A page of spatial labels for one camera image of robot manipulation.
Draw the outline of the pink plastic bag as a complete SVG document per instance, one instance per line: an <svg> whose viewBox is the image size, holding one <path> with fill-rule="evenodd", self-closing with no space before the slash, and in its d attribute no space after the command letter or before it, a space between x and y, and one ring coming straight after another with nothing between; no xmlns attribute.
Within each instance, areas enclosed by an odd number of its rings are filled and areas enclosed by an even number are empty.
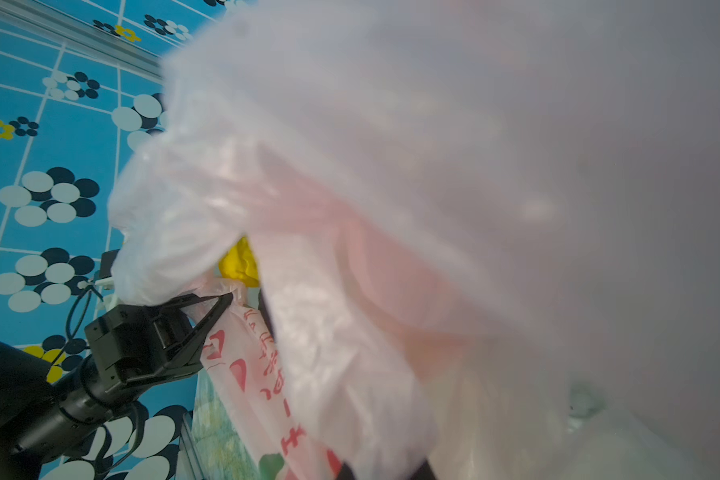
<svg viewBox="0 0 720 480"><path fill-rule="evenodd" d="M720 479L720 1L264 1L162 62L130 304L247 237L360 479Z"/></svg>

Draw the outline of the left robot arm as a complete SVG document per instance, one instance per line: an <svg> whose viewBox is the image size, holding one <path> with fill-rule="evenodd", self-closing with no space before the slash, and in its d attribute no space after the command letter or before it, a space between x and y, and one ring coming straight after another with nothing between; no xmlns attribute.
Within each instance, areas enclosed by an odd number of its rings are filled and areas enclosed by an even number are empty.
<svg viewBox="0 0 720 480"><path fill-rule="evenodd" d="M50 384L49 363L0 342L0 479L37 479L109 420L137 412L149 389L202 367L206 337L231 293L158 306L117 305L87 325L90 353Z"/></svg>

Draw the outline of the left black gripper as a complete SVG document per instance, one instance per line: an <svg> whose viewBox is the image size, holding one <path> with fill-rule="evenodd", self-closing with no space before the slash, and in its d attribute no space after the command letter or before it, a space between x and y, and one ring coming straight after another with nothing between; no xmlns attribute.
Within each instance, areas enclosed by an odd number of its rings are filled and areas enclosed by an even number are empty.
<svg viewBox="0 0 720 480"><path fill-rule="evenodd" d="M183 309L211 300L192 325ZM233 300L233 293L189 293L161 306L114 307L85 328L90 355L54 389L53 414L108 420L147 390L195 375L210 330Z"/></svg>

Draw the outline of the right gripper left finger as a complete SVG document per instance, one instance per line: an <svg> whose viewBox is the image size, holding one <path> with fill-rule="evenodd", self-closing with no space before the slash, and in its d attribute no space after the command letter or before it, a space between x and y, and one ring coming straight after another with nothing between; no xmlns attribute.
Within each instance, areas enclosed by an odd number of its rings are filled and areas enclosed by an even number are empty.
<svg viewBox="0 0 720 480"><path fill-rule="evenodd" d="M336 476L336 480L355 480L354 473L348 464L344 463L341 466Z"/></svg>

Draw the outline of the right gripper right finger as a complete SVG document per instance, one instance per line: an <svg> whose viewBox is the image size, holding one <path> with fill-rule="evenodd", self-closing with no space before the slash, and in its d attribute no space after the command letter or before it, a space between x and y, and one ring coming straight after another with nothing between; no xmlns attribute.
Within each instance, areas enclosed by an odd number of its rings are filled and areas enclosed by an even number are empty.
<svg viewBox="0 0 720 480"><path fill-rule="evenodd" d="M424 461L409 477L409 480L437 480L428 461Z"/></svg>

